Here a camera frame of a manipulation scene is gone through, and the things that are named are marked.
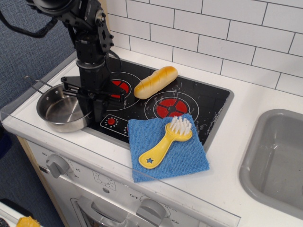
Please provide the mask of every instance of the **white bristles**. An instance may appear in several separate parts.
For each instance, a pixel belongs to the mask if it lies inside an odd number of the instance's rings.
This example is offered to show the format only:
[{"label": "white bristles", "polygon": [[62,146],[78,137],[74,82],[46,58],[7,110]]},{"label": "white bristles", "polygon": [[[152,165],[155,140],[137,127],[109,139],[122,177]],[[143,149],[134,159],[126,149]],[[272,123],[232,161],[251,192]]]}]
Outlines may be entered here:
[{"label": "white bristles", "polygon": [[186,118],[182,119],[180,116],[173,117],[170,123],[170,128],[173,132],[178,133],[179,135],[187,135],[189,134],[189,131],[191,130],[192,124],[190,121]]}]

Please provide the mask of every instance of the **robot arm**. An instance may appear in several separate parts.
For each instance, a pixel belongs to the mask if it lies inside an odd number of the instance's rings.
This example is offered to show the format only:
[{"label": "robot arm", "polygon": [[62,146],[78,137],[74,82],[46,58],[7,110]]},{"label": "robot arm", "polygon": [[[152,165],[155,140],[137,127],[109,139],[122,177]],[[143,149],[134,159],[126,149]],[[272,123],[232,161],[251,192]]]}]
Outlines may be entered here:
[{"label": "robot arm", "polygon": [[65,93],[77,97],[83,113],[93,111],[95,121],[101,121],[109,104],[123,103],[125,92],[109,79],[111,72],[107,62],[109,53],[112,53],[110,48],[114,44],[100,2],[98,0],[26,1],[31,9],[52,17],[52,24],[60,20],[68,28],[77,52],[80,76],[61,79]]}]

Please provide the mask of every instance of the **black stovetop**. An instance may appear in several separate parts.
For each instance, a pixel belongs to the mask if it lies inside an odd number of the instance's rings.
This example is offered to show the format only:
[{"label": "black stovetop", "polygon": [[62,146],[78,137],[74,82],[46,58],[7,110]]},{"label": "black stovetop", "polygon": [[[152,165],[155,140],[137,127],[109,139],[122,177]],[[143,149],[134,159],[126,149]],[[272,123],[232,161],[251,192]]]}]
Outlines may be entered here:
[{"label": "black stovetop", "polygon": [[[117,59],[110,59],[109,64],[111,69],[119,67]],[[153,72],[153,69],[122,61],[121,73],[111,79],[126,91],[125,104],[123,107],[109,107],[104,119],[89,127],[128,143],[127,123],[130,119],[148,120],[190,114],[204,144],[230,92],[178,76],[149,99],[136,98],[134,87]]]}]

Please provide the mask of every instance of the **tile backsplash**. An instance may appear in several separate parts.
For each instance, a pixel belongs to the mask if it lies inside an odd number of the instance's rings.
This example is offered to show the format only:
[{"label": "tile backsplash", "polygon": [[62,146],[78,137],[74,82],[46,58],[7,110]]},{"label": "tile backsplash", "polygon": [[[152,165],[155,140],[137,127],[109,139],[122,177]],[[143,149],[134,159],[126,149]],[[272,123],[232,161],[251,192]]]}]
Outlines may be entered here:
[{"label": "tile backsplash", "polygon": [[302,0],[107,0],[115,46],[303,96]]}]

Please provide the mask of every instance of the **stainless steel pot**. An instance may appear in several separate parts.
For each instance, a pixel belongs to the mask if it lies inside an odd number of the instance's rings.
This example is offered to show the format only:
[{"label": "stainless steel pot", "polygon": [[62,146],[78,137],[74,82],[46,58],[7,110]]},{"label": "stainless steel pot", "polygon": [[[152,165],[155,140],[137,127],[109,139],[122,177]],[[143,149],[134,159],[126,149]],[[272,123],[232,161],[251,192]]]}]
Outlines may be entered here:
[{"label": "stainless steel pot", "polygon": [[[28,78],[33,79],[26,76],[25,81],[29,82]],[[52,87],[41,80],[35,81],[51,87],[42,93],[29,82],[33,89],[42,94],[37,103],[37,112],[50,128],[58,132],[73,132],[90,124],[92,111],[84,114],[77,98],[63,93],[63,84]]]}]

